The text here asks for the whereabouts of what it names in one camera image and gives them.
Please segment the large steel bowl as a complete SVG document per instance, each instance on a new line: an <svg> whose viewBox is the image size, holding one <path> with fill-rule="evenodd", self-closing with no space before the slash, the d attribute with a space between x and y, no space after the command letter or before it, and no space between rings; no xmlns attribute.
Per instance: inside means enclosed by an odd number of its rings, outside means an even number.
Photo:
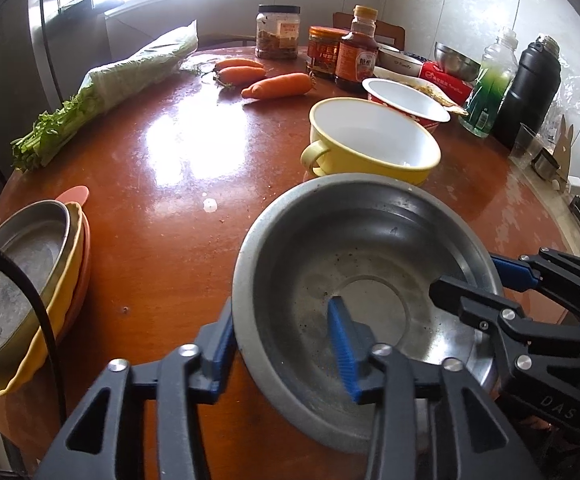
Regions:
<svg viewBox="0 0 580 480"><path fill-rule="evenodd" d="M328 448L363 454L372 410L344 389L328 302L341 297L355 321L409 358L438 364L454 356L491 389L488 338L430 299L442 276L503 290L480 238L420 188L372 174L302 183L263 211L239 251L231 298L241 356L290 424Z"/></svg>

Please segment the white paper bowl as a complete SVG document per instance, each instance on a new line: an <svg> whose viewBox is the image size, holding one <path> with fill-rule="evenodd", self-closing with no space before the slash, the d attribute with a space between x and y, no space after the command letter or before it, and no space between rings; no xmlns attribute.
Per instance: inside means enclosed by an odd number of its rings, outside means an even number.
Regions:
<svg viewBox="0 0 580 480"><path fill-rule="evenodd" d="M433 132L439 124L450 121L450 113L424 93L389 79L367 78L363 88L368 100L397 110Z"/></svg>

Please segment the yellow handled bowl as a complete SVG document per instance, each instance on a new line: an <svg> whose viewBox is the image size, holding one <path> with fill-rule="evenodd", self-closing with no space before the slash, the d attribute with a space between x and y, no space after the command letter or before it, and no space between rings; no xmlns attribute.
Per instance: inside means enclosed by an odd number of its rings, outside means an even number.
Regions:
<svg viewBox="0 0 580 480"><path fill-rule="evenodd" d="M303 167L317 177L362 172L419 185L439 165L432 134L396 110L356 98L331 98L309 111Z"/></svg>

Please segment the small metal cup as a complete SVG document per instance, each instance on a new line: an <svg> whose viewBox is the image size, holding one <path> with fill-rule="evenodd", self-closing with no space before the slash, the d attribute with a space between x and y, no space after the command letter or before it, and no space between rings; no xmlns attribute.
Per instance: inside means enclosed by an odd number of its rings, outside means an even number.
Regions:
<svg viewBox="0 0 580 480"><path fill-rule="evenodd" d="M552 181L557 177L559 162L546 148L542 148L532 159L531 166L535 173L544 181Z"/></svg>

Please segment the yellow scalloped plate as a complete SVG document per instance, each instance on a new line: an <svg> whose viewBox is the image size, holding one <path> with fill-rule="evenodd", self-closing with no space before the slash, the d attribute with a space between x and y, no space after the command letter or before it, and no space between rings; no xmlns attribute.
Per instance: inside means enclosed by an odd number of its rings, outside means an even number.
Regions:
<svg viewBox="0 0 580 480"><path fill-rule="evenodd" d="M67 206L70 213L75 234L68 241L66 263L58 274L58 284L52 288L52 296L49 299L49 304L46 305L47 315L56 340L60 340L63 336L61 332L66 312L72 303L81 265L82 245L84 245L84 225L82 224L84 211L81 210L81 206L74 202L64 205ZM22 388L26 382L30 382L35 372L43 367L48 356L49 351L40 328L18 360L9 364L0 363L0 396L7 396Z"/></svg>

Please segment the white dish of pickles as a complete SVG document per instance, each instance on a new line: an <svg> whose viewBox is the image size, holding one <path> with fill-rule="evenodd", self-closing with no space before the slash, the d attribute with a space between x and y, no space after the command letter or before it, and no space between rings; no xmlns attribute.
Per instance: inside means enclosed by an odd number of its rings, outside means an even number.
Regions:
<svg viewBox="0 0 580 480"><path fill-rule="evenodd" d="M450 114L455 114L459 116L467 116L467 111L458 103L450 99L449 96L436 84L433 82L414 77L414 76L407 76L399 73L392 72L392 70L387 70L386 68L375 66L373 70L373 74L377 78L382 79L389 79L395 82L399 82L400 84L404 84L407 87L415 89L426 96L430 96L435 102L438 102L442 105L442 107L450 112Z"/></svg>

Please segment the steel plate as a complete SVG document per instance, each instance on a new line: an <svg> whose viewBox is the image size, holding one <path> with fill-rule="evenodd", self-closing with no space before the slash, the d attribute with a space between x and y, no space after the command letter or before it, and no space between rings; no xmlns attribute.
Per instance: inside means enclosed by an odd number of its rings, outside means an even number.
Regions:
<svg viewBox="0 0 580 480"><path fill-rule="evenodd" d="M67 206L30 204L0 224L0 363L12 363L40 329L38 313L66 263L75 234Z"/></svg>

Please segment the green liquid plastic bottle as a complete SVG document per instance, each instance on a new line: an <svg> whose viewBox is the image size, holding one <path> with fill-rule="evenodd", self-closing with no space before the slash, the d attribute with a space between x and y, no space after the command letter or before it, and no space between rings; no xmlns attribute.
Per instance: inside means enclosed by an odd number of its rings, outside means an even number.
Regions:
<svg viewBox="0 0 580 480"><path fill-rule="evenodd" d="M484 50L481 68L465 102L467 116L459 118L460 125L473 136L486 138L494 125L500 105L518 70L517 34L512 29L499 32L494 44Z"/></svg>

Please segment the white ceramic bowl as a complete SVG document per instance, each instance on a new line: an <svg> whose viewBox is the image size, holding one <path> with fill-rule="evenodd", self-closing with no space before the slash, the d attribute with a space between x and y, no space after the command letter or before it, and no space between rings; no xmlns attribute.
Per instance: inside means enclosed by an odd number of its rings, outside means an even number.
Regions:
<svg viewBox="0 0 580 480"><path fill-rule="evenodd" d="M377 65L391 72L418 77L423 63L388 44L379 44Z"/></svg>

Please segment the brown sauce bottle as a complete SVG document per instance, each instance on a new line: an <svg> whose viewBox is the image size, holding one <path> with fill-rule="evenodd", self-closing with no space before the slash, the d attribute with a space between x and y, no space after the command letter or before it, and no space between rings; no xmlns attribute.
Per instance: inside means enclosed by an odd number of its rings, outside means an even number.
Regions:
<svg viewBox="0 0 580 480"><path fill-rule="evenodd" d="M363 81L373 75L379 46L375 41L378 11L369 6L355 6L349 32L337 48L334 81L341 89L363 93Z"/></svg>

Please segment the wooden chair back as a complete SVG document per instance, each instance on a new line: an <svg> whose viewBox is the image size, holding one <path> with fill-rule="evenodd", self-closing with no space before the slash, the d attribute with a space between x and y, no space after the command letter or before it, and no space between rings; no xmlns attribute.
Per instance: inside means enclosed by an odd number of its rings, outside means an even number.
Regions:
<svg viewBox="0 0 580 480"><path fill-rule="evenodd" d="M353 15L344 12L334 12L332 14L332 25L334 28L349 29L352 24ZM393 47L404 50L406 32L404 27L386 23L375 22L375 36L389 39Z"/></svg>

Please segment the large near carrot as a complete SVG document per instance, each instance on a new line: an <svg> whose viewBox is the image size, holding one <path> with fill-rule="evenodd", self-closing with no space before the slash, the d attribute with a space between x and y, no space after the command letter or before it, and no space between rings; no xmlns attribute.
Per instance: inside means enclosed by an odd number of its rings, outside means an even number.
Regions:
<svg viewBox="0 0 580 480"><path fill-rule="evenodd" d="M291 73L262 79L241 91L243 99L274 100L303 96L313 88L313 78L304 73Z"/></svg>

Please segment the middle carrot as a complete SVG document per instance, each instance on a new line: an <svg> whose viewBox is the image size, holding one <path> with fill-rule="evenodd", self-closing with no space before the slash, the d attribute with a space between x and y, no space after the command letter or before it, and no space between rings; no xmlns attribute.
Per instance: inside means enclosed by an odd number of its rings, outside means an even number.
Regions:
<svg viewBox="0 0 580 480"><path fill-rule="evenodd" d="M224 87L244 87L266 77L266 70L255 66L229 66L218 70L215 79Z"/></svg>

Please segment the bagged celery bunch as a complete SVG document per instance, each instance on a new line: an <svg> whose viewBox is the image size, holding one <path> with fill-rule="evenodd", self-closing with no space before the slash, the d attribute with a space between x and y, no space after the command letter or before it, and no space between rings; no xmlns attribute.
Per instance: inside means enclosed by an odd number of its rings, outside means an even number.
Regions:
<svg viewBox="0 0 580 480"><path fill-rule="evenodd" d="M92 68L77 92L53 112L41 113L32 130L11 143L13 167L44 167L94 118L178 73L199 44L198 23L165 32L123 60Z"/></svg>

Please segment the curved wooden chair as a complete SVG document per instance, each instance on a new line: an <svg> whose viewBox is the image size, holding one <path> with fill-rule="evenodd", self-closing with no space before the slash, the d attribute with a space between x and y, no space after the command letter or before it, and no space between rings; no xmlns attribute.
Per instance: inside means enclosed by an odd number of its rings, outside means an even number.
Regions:
<svg viewBox="0 0 580 480"><path fill-rule="evenodd" d="M256 39L252 35L207 34L199 37L198 49L223 48L226 44L239 44L241 47L245 47L248 44L254 44L255 41Z"/></svg>

